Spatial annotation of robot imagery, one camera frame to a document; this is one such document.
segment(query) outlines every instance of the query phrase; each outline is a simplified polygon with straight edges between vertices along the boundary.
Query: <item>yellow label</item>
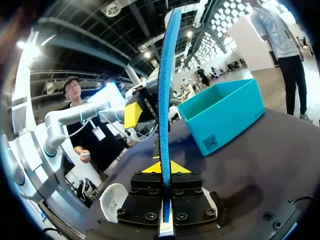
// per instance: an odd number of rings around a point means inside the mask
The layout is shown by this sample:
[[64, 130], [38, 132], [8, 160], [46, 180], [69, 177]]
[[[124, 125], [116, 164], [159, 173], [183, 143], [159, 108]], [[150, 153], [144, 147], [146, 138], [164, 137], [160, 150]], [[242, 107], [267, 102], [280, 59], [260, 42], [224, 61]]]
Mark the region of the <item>yellow label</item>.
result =
[[[191, 171], [189, 171], [188, 169], [185, 169], [183, 166], [180, 166], [174, 161], [170, 161], [170, 165], [171, 165], [172, 174], [176, 174], [177, 172], [181, 172], [183, 174], [191, 173]], [[159, 161], [156, 164], [148, 167], [146, 170], [142, 171], [142, 173], [152, 173], [152, 172], [155, 172], [157, 174], [161, 173], [161, 165]]]

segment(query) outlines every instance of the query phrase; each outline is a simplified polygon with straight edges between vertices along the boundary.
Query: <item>cable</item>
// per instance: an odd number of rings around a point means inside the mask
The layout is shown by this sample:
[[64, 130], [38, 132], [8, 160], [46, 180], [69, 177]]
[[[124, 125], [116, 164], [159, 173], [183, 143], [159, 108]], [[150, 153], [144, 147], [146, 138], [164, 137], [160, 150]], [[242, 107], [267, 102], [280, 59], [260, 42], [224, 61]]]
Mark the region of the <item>cable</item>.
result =
[[296, 198], [296, 199], [293, 200], [293, 201], [289, 201], [289, 203], [295, 204], [296, 202], [298, 202], [298, 201], [300, 201], [300, 200], [304, 200], [304, 199], [313, 200], [313, 199], [315, 199], [315, 197], [312, 196], [312, 195], [305, 195], [305, 196], [298, 197], [298, 198]]
[[57, 229], [52, 228], [52, 227], [47, 227], [47, 228], [45, 228], [45, 229], [42, 230], [42, 232], [43, 232], [44, 234], [45, 234], [46, 232], [48, 232], [48, 231], [55, 231], [55, 232], [57, 232], [57, 233], [59, 233], [59, 234], [61, 235], [61, 233], [60, 233]]
[[92, 117], [89, 117], [89, 118], [87, 119], [87, 121], [82, 125], [82, 127], [80, 127], [80, 128], [79, 128], [77, 131], [75, 131], [74, 133], [66, 136], [65, 139], [68, 139], [68, 138], [76, 135], [78, 132], [80, 132], [80, 131], [90, 122], [91, 119], [92, 119]]
[[112, 123], [106, 116], [104, 116], [104, 115], [101, 114], [101, 113], [98, 113], [98, 114], [100, 114], [101, 116], [103, 116], [104, 119], [105, 119], [109, 124], [111, 124], [120, 134], [123, 134], [126, 138], [130, 139], [130, 140], [133, 141], [133, 142], [142, 142], [143, 140], [148, 139], [149, 137], [152, 136], [152, 135], [149, 135], [149, 136], [147, 136], [146, 138], [141, 139], [141, 140], [140, 140], [140, 139], [133, 139], [133, 138], [131, 138], [130, 136], [128, 136], [127, 134], [125, 134], [124, 132], [120, 131], [115, 125], [113, 125], [113, 123]]

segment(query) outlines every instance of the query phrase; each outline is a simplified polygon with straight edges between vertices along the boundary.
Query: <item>qr code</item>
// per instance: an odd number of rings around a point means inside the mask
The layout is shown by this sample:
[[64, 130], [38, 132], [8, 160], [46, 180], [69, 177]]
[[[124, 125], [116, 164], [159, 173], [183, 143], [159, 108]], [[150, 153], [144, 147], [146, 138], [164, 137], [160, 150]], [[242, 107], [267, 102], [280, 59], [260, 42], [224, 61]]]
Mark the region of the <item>qr code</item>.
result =
[[218, 146], [215, 135], [211, 135], [207, 139], [203, 140], [203, 143], [207, 151], [210, 151]]

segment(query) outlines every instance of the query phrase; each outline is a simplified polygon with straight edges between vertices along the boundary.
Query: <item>teal box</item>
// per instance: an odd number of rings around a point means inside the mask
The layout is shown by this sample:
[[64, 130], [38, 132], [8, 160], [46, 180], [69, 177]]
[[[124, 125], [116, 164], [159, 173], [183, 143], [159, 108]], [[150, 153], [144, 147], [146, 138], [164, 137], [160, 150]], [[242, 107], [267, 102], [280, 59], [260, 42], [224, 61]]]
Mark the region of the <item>teal box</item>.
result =
[[217, 83], [178, 109], [203, 156], [230, 142], [265, 113], [255, 79]]

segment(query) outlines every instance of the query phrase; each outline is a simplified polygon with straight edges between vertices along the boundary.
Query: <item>bolt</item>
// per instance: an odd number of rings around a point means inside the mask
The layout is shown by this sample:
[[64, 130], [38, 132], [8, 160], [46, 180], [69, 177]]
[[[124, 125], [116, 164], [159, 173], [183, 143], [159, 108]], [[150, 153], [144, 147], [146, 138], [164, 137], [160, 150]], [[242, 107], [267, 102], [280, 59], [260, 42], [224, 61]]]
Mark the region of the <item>bolt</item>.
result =
[[152, 195], [155, 195], [155, 194], [157, 194], [157, 193], [158, 193], [158, 191], [157, 191], [157, 190], [155, 190], [155, 189], [151, 189], [151, 190], [149, 191], [149, 193], [150, 193], [150, 194], [152, 194]]
[[157, 218], [157, 214], [153, 213], [153, 212], [148, 212], [145, 214], [145, 219], [147, 220], [155, 220]]
[[176, 195], [182, 195], [182, 194], [184, 194], [184, 191], [183, 190], [177, 190], [177, 191], [175, 191], [175, 194]]
[[126, 210], [124, 210], [123, 208], [119, 208], [117, 211], [116, 211], [116, 214], [120, 215], [120, 216], [123, 216], [126, 214]]
[[274, 224], [273, 224], [273, 228], [274, 228], [275, 230], [280, 230], [282, 227], [283, 227], [283, 226], [282, 226], [282, 223], [279, 222], [279, 221], [275, 221]]
[[197, 193], [197, 194], [202, 193], [201, 187], [196, 188], [196, 189], [194, 190], [194, 192]]
[[179, 220], [179, 221], [184, 221], [188, 218], [188, 214], [186, 214], [185, 212], [179, 213], [175, 219]]
[[209, 208], [206, 213], [207, 216], [215, 216], [216, 215], [216, 210], [214, 210], [213, 208]]
[[133, 188], [130, 189], [130, 192], [131, 193], [137, 193], [138, 192], [138, 188], [133, 187]]
[[270, 221], [274, 218], [274, 214], [270, 211], [267, 211], [266, 213], [263, 214], [263, 220], [265, 221]]

